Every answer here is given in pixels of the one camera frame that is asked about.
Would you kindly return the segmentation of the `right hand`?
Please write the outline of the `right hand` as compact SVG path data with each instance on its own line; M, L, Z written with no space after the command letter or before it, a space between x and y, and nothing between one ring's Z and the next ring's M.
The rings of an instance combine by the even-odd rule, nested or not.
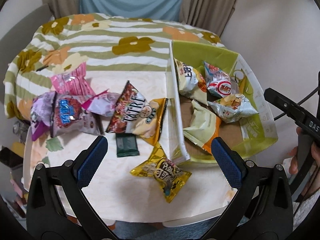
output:
M297 127L298 146L294 147L289 174L290 191L294 202L302 202L319 190L319 137L310 137L308 132Z

